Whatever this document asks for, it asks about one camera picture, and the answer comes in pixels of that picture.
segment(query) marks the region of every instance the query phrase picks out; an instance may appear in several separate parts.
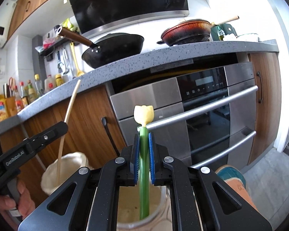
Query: oven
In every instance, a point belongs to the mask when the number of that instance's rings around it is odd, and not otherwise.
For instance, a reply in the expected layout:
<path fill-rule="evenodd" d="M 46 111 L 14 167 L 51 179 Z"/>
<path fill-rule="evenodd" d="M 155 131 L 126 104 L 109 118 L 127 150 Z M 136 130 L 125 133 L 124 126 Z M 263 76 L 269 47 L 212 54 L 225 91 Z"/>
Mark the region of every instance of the oven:
<path fill-rule="evenodd" d="M 135 105 L 153 105 L 147 125 L 156 143 L 186 165 L 212 169 L 247 165 L 256 118 L 256 90 L 251 62 L 180 75 L 110 97 L 127 145 L 138 123 Z"/>

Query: gray speckled countertop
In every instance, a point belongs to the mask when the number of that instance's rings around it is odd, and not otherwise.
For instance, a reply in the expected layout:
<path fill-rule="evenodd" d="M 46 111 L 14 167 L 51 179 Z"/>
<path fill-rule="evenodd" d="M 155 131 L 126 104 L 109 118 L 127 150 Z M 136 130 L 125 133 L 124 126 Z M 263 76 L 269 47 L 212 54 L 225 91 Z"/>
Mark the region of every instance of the gray speckled countertop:
<path fill-rule="evenodd" d="M 278 51 L 276 40 L 269 40 L 265 42 L 200 42 L 153 50 L 112 62 L 82 75 L 79 77 L 79 79 L 82 81 L 78 92 L 87 90 L 124 75 L 174 61 L 225 53 Z M 18 115 L 0 122 L 0 134 L 19 125 L 20 123 L 55 105 L 56 103 L 69 98 L 73 93 L 77 80 L 78 79 L 73 79 L 60 87 L 55 88 L 23 109 L 20 113 L 18 113 Z"/>

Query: oven handle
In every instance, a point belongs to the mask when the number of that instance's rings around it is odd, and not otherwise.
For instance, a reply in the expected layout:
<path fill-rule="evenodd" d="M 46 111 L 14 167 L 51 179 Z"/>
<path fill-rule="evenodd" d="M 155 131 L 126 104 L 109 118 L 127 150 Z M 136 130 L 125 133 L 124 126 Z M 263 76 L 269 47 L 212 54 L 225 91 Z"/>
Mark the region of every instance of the oven handle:
<path fill-rule="evenodd" d="M 203 166 L 207 166 L 210 163 L 228 155 L 231 151 L 233 151 L 234 149 L 236 149 L 238 146 L 240 146 L 241 144 L 243 144 L 244 142 L 248 141 L 250 138 L 253 138 L 256 135 L 256 131 L 252 131 L 249 135 L 247 135 L 246 137 L 244 137 L 242 140 L 240 140 L 239 142 L 237 142 L 235 145 L 227 148 L 226 150 L 224 150 L 223 152 L 220 152 L 219 154 L 204 160 L 203 162 L 197 163 L 195 165 L 192 165 L 191 167 L 193 168 L 200 168 Z"/>
<path fill-rule="evenodd" d="M 193 118 L 195 116 L 201 115 L 203 113 L 206 113 L 206 112 L 209 112 L 209 111 L 214 110 L 216 108 L 219 108 L 221 106 L 224 106 L 224 105 L 226 105 L 226 104 L 228 104 L 228 103 L 230 103 L 236 99 L 244 97 L 244 96 L 251 94 L 257 90 L 258 90 L 258 86 L 255 85 L 253 87 L 242 90 L 238 93 L 235 93 L 231 96 L 227 96 L 227 97 L 220 99 L 218 101 L 208 103 L 208 104 L 200 106 L 198 108 L 194 108 L 194 109 L 188 110 L 186 112 L 183 112 L 183 113 L 180 113 L 180 114 L 177 114 L 174 116 L 170 116 L 170 117 L 167 117 L 167 118 L 162 119 L 162 120 L 158 120 L 156 122 L 151 122 L 147 125 L 147 129 L 152 131 L 152 130 L 160 128 L 160 127 L 168 126 L 168 125 L 174 124 L 176 122 L 180 122 L 183 120 Z"/>

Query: green stem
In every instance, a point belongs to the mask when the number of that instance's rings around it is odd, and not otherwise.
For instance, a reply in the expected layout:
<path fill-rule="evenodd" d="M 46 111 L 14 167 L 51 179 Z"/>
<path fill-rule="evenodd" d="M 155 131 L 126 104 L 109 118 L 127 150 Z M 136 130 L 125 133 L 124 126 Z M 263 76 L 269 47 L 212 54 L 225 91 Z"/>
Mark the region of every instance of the green stem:
<path fill-rule="evenodd" d="M 140 219 L 149 215 L 149 131 L 140 127 L 140 158 L 139 158 L 139 199 Z"/>

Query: oven control panel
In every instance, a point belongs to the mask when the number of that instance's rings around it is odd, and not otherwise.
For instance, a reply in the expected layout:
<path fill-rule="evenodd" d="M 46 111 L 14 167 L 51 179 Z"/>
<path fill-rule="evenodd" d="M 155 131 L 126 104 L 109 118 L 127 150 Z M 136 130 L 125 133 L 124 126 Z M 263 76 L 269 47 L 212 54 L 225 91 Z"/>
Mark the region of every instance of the oven control panel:
<path fill-rule="evenodd" d="M 227 87 L 224 67 L 181 75 L 176 80 L 182 100 Z"/>

